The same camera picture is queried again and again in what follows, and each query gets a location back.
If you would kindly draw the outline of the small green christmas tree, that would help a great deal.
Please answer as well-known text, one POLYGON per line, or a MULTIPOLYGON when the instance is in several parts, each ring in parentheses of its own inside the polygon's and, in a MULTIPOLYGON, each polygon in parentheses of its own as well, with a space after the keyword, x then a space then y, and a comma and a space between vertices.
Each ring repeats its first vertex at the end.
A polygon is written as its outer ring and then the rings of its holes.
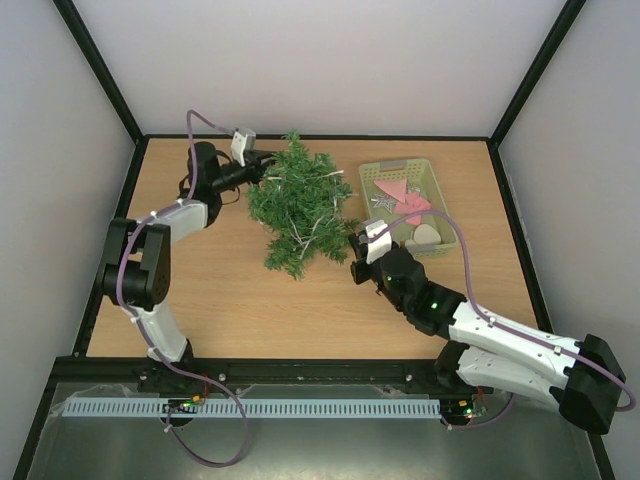
POLYGON ((343 263, 358 225, 344 214, 353 196, 328 153, 313 153, 295 130, 285 136, 262 180, 247 192, 249 216, 270 235, 264 265, 296 280, 316 255, 343 263))

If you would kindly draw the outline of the clear led string lights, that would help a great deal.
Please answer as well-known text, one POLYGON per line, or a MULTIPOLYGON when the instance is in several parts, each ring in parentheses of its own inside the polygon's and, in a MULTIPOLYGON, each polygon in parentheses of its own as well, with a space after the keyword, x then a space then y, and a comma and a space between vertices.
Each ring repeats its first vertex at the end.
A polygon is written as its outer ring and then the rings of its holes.
POLYGON ((344 171, 273 169, 251 191, 250 212, 281 240, 293 243, 299 260, 315 250, 334 261, 342 261, 349 221, 342 214, 352 189, 344 171))

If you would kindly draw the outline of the light green plastic basket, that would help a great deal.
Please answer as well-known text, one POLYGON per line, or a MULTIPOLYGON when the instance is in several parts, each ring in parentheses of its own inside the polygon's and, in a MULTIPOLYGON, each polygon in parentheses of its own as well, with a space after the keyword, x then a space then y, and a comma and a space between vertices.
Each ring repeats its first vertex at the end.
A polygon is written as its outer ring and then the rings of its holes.
POLYGON ((393 241, 416 257, 441 256, 458 245, 434 170, 425 158, 366 163, 358 168, 367 217, 397 222, 393 241))

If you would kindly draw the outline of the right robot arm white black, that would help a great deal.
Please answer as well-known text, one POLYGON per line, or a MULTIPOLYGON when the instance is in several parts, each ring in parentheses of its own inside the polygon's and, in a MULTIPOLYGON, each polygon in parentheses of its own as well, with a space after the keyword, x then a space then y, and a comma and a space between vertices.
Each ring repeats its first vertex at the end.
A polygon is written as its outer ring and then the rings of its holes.
POLYGON ((503 390, 556 410, 588 433, 609 432, 626 377, 605 340, 554 335, 483 309, 429 280, 423 265, 396 243, 375 247, 352 234, 349 244, 356 284, 372 281, 416 330, 445 339, 435 367, 443 389, 503 390))

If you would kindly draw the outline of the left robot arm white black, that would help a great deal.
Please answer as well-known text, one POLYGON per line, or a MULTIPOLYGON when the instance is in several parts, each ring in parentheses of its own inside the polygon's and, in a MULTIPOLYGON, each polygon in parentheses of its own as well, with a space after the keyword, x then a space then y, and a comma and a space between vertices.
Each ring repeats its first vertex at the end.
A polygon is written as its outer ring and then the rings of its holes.
POLYGON ((212 143, 189 147, 187 174, 176 200, 138 219, 111 221, 96 284, 102 295, 124 311, 147 347, 147 356, 171 379, 179 376, 225 388, 190 370, 193 350, 169 304, 172 247, 211 226, 223 206, 222 194, 243 184, 256 185, 275 161, 269 151, 233 148, 230 155, 212 143))

